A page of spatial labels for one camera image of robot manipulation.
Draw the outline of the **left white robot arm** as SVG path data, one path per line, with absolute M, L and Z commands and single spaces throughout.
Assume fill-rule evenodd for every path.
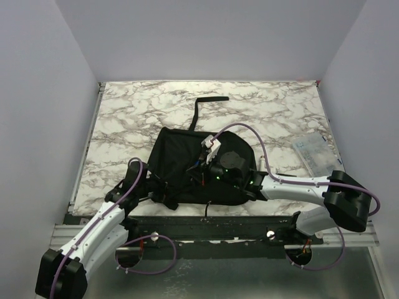
M 138 231 L 126 221 L 150 192 L 148 167 L 139 158 L 128 162 L 125 178 L 106 196 L 84 228 L 59 250 L 48 249 L 41 258 L 35 287 L 43 298 L 83 298 L 91 274 L 122 244 L 131 246 Z

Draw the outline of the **black student backpack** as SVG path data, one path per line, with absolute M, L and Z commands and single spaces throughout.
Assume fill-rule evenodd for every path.
M 255 155 L 250 145 L 237 134 L 224 131 L 217 139 L 221 147 L 215 158 L 235 151 L 249 163 L 249 182 L 243 189 L 226 183 L 211 182 L 202 186 L 192 180 L 186 170 L 199 160 L 205 161 L 201 142 L 209 135 L 205 131 L 196 131 L 199 110 L 194 111 L 193 119 L 187 130 L 162 128 L 148 159 L 148 169 L 168 183 L 164 202 L 157 202 L 175 211 L 180 204 L 214 204 L 238 206 L 254 200 L 249 184 L 256 168 Z

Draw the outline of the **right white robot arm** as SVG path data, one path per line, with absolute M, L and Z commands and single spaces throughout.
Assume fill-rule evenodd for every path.
M 343 171 L 329 176 L 294 178 L 258 171 L 236 152 L 230 151 L 210 162 L 199 160 L 186 170 L 207 192 L 207 198 L 308 202 L 316 207 L 298 212 L 287 228 L 287 238 L 301 244 L 318 231 L 341 227 L 364 232 L 372 197 L 367 189 Z

